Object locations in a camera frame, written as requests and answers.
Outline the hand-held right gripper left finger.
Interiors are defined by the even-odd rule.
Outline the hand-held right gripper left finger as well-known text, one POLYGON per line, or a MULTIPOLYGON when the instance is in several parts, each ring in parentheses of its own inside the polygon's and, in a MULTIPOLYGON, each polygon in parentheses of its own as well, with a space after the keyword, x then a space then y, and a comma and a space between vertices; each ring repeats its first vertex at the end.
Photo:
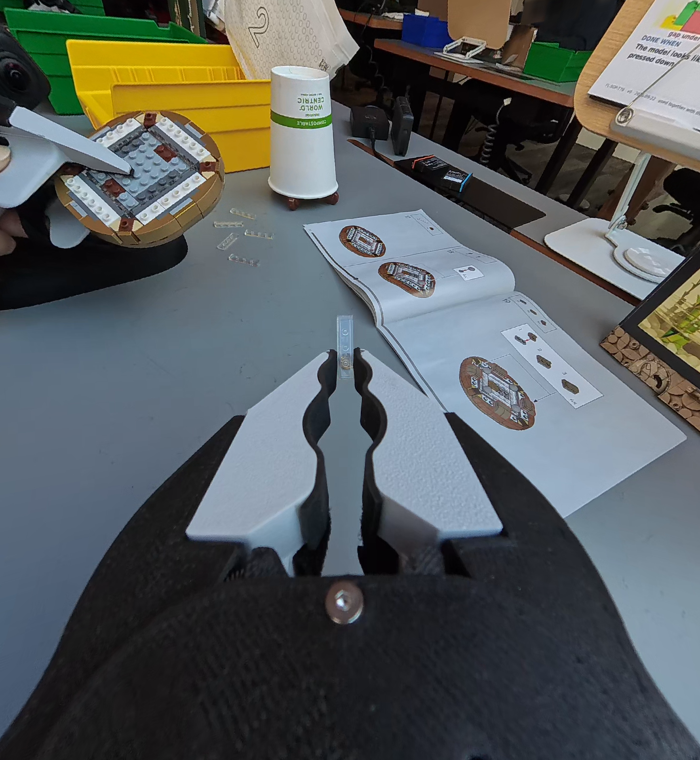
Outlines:
POLYGON ((330 423, 336 373, 336 351, 322 352, 247 412, 189 539, 269 547, 288 575, 321 573, 330 518, 317 442, 330 423))

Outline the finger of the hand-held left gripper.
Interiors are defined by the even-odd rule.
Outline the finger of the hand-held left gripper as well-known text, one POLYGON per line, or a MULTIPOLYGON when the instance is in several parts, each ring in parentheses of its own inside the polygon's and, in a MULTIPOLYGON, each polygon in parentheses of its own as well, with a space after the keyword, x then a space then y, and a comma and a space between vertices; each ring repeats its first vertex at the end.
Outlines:
POLYGON ((46 209, 51 244, 71 249, 82 242, 90 230, 75 218, 60 201, 51 201, 46 209))
POLYGON ((9 124, 28 135, 42 138, 59 147, 72 163, 103 172, 130 175, 132 166, 111 152, 108 147, 92 141, 29 109, 17 106, 9 116, 9 124))

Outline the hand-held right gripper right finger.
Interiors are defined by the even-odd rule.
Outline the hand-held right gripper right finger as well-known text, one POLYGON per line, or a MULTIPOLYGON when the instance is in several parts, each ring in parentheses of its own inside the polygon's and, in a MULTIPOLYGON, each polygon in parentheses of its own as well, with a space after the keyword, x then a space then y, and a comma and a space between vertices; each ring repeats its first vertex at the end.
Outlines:
POLYGON ((440 406, 355 349, 365 456, 359 559, 402 559, 503 530, 440 406))

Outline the round gold lego base model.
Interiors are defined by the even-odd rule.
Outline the round gold lego base model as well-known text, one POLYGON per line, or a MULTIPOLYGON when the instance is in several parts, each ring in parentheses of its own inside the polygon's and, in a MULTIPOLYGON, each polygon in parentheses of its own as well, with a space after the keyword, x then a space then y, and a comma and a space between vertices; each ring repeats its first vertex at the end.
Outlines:
POLYGON ((175 112, 131 112, 91 136, 131 166, 129 175, 64 165, 63 206, 93 235, 148 248, 180 238, 207 216, 224 187, 214 140, 175 112))

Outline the lego instruction booklet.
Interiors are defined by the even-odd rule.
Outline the lego instruction booklet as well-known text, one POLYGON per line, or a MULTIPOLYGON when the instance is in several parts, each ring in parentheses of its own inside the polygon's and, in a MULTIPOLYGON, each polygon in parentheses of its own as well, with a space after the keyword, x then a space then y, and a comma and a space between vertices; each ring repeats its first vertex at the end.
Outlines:
POLYGON ((532 299, 423 211, 307 224, 422 390, 564 517, 685 441, 532 299))

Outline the lego set box bamboo picture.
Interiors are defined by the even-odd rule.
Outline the lego set box bamboo picture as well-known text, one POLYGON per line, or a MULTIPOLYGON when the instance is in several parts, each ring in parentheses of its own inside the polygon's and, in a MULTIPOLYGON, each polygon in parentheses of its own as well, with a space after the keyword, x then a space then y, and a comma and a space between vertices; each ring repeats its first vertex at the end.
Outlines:
POLYGON ((700 432, 700 245, 600 345, 700 432))

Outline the black wrist rest pad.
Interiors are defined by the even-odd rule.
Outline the black wrist rest pad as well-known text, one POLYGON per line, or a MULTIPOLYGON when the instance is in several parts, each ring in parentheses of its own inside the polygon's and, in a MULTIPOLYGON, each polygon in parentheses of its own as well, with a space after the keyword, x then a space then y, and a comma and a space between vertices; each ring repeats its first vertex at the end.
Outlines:
POLYGON ((0 257, 0 311, 38 306, 167 271, 184 260, 182 236, 148 248, 121 247, 93 235, 71 249, 18 239, 0 257))

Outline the green plastic bin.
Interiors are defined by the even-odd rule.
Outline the green plastic bin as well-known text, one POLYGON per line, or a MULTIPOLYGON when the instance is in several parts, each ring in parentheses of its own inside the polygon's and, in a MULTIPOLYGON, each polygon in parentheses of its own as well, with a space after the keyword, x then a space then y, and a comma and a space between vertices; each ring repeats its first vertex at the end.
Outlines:
POLYGON ((82 114, 73 85, 67 40, 203 43, 203 38, 174 23, 88 14, 5 8, 10 32, 47 76, 49 100, 61 116, 82 114))
POLYGON ((591 55, 591 51, 575 51, 558 43, 535 41, 529 47, 523 71, 546 81, 575 82, 591 55))

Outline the white paper cup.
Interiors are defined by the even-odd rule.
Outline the white paper cup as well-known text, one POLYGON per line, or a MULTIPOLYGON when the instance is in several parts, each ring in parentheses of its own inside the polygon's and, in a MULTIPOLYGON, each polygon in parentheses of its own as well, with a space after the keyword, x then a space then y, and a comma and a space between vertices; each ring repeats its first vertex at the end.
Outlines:
POLYGON ((337 191, 328 74, 303 66, 273 68, 270 118, 271 189, 301 200, 337 191))

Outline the white paper bag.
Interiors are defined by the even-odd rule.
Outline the white paper bag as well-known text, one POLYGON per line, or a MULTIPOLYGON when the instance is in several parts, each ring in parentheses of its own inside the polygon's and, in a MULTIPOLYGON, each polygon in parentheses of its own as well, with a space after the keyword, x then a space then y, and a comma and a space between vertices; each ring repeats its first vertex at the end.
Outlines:
POLYGON ((272 68, 317 68, 332 78, 358 51, 334 1, 226 1, 230 46, 249 80, 272 68))

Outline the black tray with batteries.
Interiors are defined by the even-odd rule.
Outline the black tray with batteries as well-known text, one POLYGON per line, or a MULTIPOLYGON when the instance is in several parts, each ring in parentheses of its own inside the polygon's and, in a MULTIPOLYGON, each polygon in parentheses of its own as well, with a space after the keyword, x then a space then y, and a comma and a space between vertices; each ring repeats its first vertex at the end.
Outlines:
POLYGON ((376 150, 390 166, 408 178, 422 183, 438 195, 508 233, 515 231, 542 243, 548 233, 580 219, 578 214, 565 211, 555 201, 544 198, 532 189, 522 188, 510 179, 478 166, 474 160, 459 156, 419 135, 412 135, 406 157, 394 154, 391 141, 377 142, 376 150), (473 173, 463 193, 453 193, 446 185, 434 183, 421 173, 409 170, 409 165, 415 159, 431 155, 461 169, 465 174, 473 173))

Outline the blue plastic bin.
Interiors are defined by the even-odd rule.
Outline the blue plastic bin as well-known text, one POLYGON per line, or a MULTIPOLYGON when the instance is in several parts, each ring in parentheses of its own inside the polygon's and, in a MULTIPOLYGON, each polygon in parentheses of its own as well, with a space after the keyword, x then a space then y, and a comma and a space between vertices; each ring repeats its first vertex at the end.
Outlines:
POLYGON ((403 14, 401 39, 406 43, 439 50, 453 42, 447 21, 421 14, 403 14))

